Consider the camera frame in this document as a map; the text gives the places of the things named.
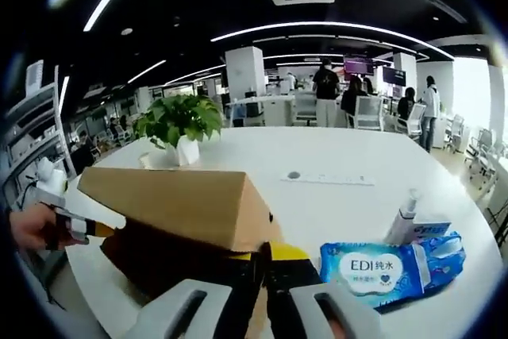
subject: blue wet wipes package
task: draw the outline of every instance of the blue wet wipes package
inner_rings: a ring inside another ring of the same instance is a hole
[[[411,245],[333,243],[321,247],[321,279],[344,284],[377,308],[422,297],[462,271],[465,253],[452,233]]]

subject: ceiling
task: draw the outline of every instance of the ceiling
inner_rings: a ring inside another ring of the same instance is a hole
[[[161,85],[221,65],[225,51],[242,46],[254,44],[264,56],[325,53],[372,58],[401,52],[382,42],[409,49],[415,46],[413,41],[379,31],[325,25],[265,29],[210,41],[261,25],[340,21],[375,26],[423,41],[482,32],[465,0],[335,0],[333,4],[294,6],[275,6],[272,0],[112,0],[91,31],[84,32],[99,2],[69,0],[56,10],[40,8],[37,23],[32,23],[25,35],[27,61],[44,59],[47,65],[59,64],[60,77],[71,78],[63,117],[71,116],[82,105],[99,103],[110,94],[125,97],[138,87]],[[123,36],[121,31],[126,28],[133,31]],[[431,49],[421,53],[429,60],[447,60]],[[128,83],[161,60],[166,62]],[[294,60],[265,60],[265,67],[287,61]],[[98,83],[108,91],[83,101],[88,87]]]

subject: computer screen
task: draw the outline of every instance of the computer screen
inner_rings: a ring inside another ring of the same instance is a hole
[[[345,56],[344,71],[350,75],[374,75],[374,63],[367,57]]]
[[[392,67],[383,67],[383,81],[404,87],[406,85],[406,73]]]

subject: spray bottle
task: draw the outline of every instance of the spray bottle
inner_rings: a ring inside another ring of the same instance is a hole
[[[391,224],[385,242],[389,245],[404,245],[405,239],[413,229],[413,220],[416,216],[416,203],[420,194],[414,188],[410,189],[408,199],[398,209],[394,222]]]

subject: potted plant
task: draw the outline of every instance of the potted plant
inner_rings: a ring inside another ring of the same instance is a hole
[[[136,137],[150,141],[168,152],[176,151],[178,165],[199,158],[198,141],[214,130],[221,132],[222,118],[214,102],[204,96],[175,95],[156,100],[134,124]]]

